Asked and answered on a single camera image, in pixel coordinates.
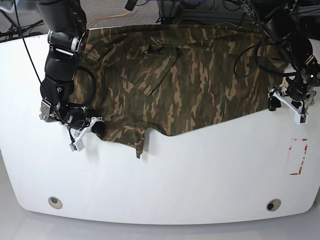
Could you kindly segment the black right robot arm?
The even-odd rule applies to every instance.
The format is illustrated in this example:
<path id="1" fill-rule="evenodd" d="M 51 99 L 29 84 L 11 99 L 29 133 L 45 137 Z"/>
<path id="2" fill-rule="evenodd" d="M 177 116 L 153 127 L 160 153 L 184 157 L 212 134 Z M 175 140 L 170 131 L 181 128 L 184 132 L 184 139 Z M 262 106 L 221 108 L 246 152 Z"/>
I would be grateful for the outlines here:
<path id="1" fill-rule="evenodd" d="M 94 74 L 79 65 L 89 35 L 86 14 L 79 0 L 37 0 L 35 5 L 49 30 L 40 117 L 47 123 L 60 122 L 69 129 L 83 130 L 90 125 L 84 108 L 92 103 L 97 90 Z M 82 103 L 71 103 L 77 72 L 88 75 L 91 94 Z"/>

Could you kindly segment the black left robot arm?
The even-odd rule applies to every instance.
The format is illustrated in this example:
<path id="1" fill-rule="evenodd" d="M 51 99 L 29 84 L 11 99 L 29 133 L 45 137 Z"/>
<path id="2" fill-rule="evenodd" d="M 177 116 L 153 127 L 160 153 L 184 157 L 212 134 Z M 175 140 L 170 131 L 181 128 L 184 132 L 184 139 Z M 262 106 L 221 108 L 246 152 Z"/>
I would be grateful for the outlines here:
<path id="1" fill-rule="evenodd" d="M 320 65 L 313 54 L 313 47 L 299 25 L 284 7 L 287 0 L 257 0 L 252 8 L 264 38 L 271 40 L 282 58 L 294 71 L 282 73 L 259 65 L 259 69 L 284 78 L 280 85 L 268 89 L 268 109 L 275 111 L 285 103 L 299 116 L 307 109 L 315 95 L 314 87 L 320 85 Z"/>

